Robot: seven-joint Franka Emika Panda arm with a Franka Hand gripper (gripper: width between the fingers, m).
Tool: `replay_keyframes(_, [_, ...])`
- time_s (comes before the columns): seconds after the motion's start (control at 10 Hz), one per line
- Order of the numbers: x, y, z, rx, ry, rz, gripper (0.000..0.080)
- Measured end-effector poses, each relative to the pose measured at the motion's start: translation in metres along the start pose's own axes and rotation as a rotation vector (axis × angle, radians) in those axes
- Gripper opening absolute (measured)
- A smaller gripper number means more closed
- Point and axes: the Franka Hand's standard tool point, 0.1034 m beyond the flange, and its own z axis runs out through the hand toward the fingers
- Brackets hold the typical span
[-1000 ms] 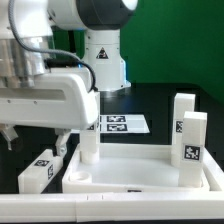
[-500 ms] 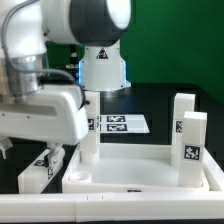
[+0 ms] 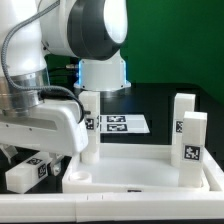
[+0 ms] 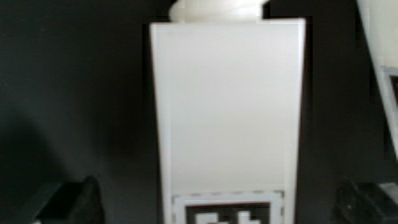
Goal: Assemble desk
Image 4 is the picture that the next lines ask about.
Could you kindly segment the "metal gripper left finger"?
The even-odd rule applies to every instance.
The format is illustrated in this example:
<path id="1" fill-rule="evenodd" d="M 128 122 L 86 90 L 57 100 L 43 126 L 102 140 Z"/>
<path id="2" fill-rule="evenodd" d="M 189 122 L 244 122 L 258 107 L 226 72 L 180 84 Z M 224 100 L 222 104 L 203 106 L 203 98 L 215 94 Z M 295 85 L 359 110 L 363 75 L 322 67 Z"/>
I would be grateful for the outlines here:
<path id="1" fill-rule="evenodd" d="M 39 188 L 11 224 L 105 224 L 98 179 L 55 182 Z"/>

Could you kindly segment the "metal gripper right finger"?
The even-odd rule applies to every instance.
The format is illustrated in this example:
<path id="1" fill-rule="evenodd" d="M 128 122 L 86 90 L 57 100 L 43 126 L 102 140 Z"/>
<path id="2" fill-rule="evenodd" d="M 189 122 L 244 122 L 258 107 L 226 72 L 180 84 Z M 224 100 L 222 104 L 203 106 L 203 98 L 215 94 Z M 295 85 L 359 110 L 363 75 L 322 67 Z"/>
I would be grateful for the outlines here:
<path id="1" fill-rule="evenodd" d="M 336 190 L 333 224 L 398 224 L 398 184 L 347 181 Z"/>

